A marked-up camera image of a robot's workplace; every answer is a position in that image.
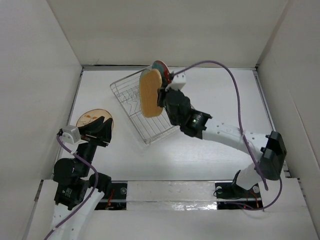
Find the round wooden plate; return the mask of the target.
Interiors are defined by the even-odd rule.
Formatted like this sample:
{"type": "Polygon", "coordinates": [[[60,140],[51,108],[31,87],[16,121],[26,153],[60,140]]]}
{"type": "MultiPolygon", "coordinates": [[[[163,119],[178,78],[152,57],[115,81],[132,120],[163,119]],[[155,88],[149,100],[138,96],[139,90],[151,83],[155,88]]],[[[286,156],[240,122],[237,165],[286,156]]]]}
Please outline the round wooden plate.
{"type": "MultiPolygon", "coordinates": [[[[83,115],[80,116],[80,118],[77,120],[76,123],[76,127],[82,127],[88,123],[93,122],[94,120],[96,120],[97,118],[103,116],[104,117],[104,122],[109,119],[112,118],[112,115],[105,109],[101,109],[101,108],[96,108],[96,109],[92,109],[89,110],[87,112],[85,112],[83,115]]],[[[90,135],[81,135],[82,138],[84,137],[89,137],[90,135]]],[[[98,128],[98,132],[96,136],[90,136],[90,137],[94,137],[94,138],[99,138],[99,128],[98,128]]]]}

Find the woven bamboo square tray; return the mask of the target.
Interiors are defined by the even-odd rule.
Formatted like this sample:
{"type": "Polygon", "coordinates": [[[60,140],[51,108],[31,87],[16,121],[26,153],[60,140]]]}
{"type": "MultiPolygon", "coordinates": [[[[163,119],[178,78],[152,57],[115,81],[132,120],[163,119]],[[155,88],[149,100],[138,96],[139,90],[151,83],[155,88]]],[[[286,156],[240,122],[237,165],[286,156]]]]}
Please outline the woven bamboo square tray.
{"type": "Polygon", "coordinates": [[[157,69],[147,70],[139,79],[140,109],[144,117],[159,116],[163,108],[158,106],[158,89],[162,86],[162,76],[157,69]]]}

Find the red and teal floral plate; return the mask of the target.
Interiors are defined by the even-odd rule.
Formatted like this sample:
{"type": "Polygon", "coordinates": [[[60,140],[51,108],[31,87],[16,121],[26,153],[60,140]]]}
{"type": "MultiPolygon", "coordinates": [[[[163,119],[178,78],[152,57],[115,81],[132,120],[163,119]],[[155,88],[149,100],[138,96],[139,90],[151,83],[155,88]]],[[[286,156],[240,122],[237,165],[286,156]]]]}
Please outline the red and teal floral plate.
{"type": "Polygon", "coordinates": [[[162,83],[170,84],[171,80],[169,78],[170,70],[168,66],[161,60],[156,60],[152,64],[152,69],[157,69],[160,72],[162,83]]]}

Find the light green flower bowl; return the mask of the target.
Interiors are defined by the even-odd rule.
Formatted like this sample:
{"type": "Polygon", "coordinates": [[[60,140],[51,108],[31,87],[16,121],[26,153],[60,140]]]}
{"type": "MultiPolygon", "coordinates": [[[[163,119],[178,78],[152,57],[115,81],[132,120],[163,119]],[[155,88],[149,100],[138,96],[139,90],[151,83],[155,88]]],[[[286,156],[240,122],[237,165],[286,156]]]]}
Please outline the light green flower bowl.
{"type": "Polygon", "coordinates": [[[150,69],[144,69],[140,74],[139,80],[141,80],[143,76],[149,73],[150,71],[151,71],[150,69]]]}

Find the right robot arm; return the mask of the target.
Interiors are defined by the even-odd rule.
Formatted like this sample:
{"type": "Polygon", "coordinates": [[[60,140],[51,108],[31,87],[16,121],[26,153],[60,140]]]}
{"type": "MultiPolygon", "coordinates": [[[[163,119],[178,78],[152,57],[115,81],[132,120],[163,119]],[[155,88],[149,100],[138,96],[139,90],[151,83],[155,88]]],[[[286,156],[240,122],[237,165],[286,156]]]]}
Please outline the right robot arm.
{"type": "Polygon", "coordinates": [[[185,135],[217,142],[254,157],[254,162],[239,170],[231,184],[231,191],[242,197],[262,180],[278,181],[287,155],[282,135],[247,132],[238,127],[214,120],[208,113],[191,107],[190,99],[180,90],[158,89],[157,105],[163,107],[173,126],[185,135]]]}

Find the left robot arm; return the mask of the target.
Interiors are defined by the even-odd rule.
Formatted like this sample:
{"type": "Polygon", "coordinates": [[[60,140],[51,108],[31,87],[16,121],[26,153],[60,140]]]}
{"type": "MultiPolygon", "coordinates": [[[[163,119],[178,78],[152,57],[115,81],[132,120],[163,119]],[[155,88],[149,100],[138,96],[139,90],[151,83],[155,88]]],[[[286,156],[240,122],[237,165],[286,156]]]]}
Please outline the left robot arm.
{"type": "Polygon", "coordinates": [[[113,119],[104,116],[76,127],[67,125],[56,135],[70,158],[61,158],[53,168],[57,183],[51,230],[46,240],[78,240],[101,199],[111,194],[112,179],[92,165],[97,147],[112,139],[113,119]]]}

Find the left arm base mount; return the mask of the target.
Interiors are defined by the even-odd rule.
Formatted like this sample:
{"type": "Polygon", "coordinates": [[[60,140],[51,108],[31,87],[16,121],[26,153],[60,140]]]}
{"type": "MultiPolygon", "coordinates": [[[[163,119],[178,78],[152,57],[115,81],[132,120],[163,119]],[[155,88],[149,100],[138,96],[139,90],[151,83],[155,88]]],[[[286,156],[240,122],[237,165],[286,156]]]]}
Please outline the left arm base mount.
{"type": "Polygon", "coordinates": [[[127,181],[113,181],[108,194],[99,201],[95,207],[96,211],[121,211],[127,209],[127,181]]]}

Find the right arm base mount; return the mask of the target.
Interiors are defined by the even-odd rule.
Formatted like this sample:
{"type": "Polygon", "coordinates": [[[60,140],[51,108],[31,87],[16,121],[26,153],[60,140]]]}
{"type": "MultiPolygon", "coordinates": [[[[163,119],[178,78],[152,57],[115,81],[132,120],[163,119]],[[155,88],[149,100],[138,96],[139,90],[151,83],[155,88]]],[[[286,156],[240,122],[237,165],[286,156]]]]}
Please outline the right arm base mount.
{"type": "Polygon", "coordinates": [[[218,210],[256,210],[263,207],[258,184],[246,190],[236,185],[240,170],[232,181],[215,182],[213,195],[216,197],[218,210]]]}

